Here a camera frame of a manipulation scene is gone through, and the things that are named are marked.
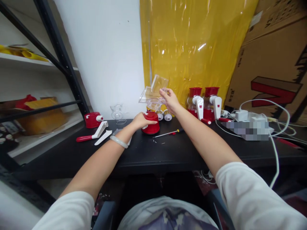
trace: yellow plastic sheet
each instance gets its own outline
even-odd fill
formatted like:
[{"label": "yellow plastic sheet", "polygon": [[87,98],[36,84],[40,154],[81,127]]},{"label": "yellow plastic sheet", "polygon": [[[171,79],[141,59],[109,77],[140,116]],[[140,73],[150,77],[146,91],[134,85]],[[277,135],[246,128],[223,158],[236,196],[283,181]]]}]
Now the yellow plastic sheet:
[{"label": "yellow plastic sheet", "polygon": [[226,98],[258,0],[140,0],[145,86],[155,74],[185,106],[190,87]]}]

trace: transparent plastic part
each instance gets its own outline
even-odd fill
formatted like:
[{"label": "transparent plastic part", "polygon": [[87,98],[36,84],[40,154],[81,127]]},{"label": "transparent plastic part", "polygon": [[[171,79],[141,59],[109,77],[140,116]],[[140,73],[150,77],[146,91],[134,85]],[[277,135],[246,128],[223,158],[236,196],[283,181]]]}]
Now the transparent plastic part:
[{"label": "transparent plastic part", "polygon": [[160,89],[165,89],[168,84],[168,79],[155,75],[152,86],[146,86],[138,100],[139,103],[146,103],[147,107],[154,111],[159,111],[165,100],[161,98]]},{"label": "transparent plastic part", "polygon": [[111,105],[111,116],[114,120],[116,120],[117,125],[123,125],[127,122],[126,119],[124,119],[124,112],[123,112],[123,106],[122,104],[117,105]]}]

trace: black desk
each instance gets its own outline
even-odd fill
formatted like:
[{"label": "black desk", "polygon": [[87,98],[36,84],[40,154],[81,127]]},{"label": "black desk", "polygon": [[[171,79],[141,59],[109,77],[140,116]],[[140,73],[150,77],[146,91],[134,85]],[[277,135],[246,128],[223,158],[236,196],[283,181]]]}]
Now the black desk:
[{"label": "black desk", "polygon": [[[125,125],[109,121],[107,130],[114,131]],[[176,118],[170,122],[160,122],[159,134],[180,128]],[[245,141],[222,131],[215,123],[209,126],[217,132],[249,167],[273,166],[276,164],[271,141]],[[105,143],[94,146],[96,140],[77,143],[79,136],[92,135],[95,129],[82,128],[60,144],[17,170],[14,175],[20,180],[72,178],[86,160]],[[193,146],[186,133],[166,135],[152,139],[138,130],[131,144],[120,157],[111,175],[164,173],[207,169],[207,166]],[[286,144],[276,141],[280,165],[307,164],[307,154]]]}]

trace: red plastic part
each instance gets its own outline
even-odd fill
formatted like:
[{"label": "red plastic part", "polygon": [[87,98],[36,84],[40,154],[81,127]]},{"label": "red plastic part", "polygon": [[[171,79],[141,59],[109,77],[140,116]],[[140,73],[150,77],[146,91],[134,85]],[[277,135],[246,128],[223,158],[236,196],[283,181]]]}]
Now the red plastic part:
[{"label": "red plastic part", "polygon": [[204,119],[213,122],[215,120],[214,112],[211,109],[204,109]]},{"label": "red plastic part", "polygon": [[191,114],[194,115],[194,117],[196,117],[198,119],[198,115],[194,110],[188,110]]},{"label": "red plastic part", "polygon": [[92,136],[82,136],[82,137],[77,137],[76,142],[83,142],[91,139],[93,139]]},{"label": "red plastic part", "polygon": [[17,101],[15,104],[15,108],[28,110],[28,111],[34,110],[31,109],[29,106],[25,105],[25,102],[31,102],[31,101],[36,101],[36,98],[31,96],[31,94],[29,94],[26,96],[26,98]]},{"label": "red plastic part", "polygon": [[228,118],[219,118],[218,120],[221,122],[231,122],[231,120]]},{"label": "red plastic part", "polygon": [[96,120],[97,116],[100,116],[100,112],[91,112],[84,115],[87,128],[97,128],[100,125],[101,121]]},{"label": "red plastic part", "polygon": [[194,87],[194,88],[190,88],[190,94],[189,97],[194,97],[196,95],[201,95],[201,90],[202,88],[200,87]]},{"label": "red plastic part", "polygon": [[144,117],[146,120],[157,121],[157,123],[153,125],[148,125],[148,127],[145,129],[141,129],[142,132],[149,135],[156,134],[157,132],[159,132],[160,126],[158,115],[155,112],[147,112],[147,114],[144,114]]},{"label": "red plastic part", "polygon": [[217,95],[219,87],[206,87],[205,97],[210,97],[212,95]]},{"label": "red plastic part", "polygon": [[211,123],[212,123],[212,122],[211,122],[210,120],[208,120],[208,119],[202,119],[201,122],[202,122],[202,123],[205,123],[205,124],[207,124],[207,125],[211,125]]}]

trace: white wall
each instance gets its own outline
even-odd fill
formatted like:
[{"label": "white wall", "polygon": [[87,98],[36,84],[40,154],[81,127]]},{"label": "white wall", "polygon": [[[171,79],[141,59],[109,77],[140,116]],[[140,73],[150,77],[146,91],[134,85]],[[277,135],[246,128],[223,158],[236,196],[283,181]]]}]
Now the white wall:
[{"label": "white wall", "polygon": [[32,229],[43,215],[42,211],[0,181],[0,229]]},{"label": "white wall", "polygon": [[145,111],[138,0],[55,0],[94,111],[111,118],[123,103],[129,118]]}]

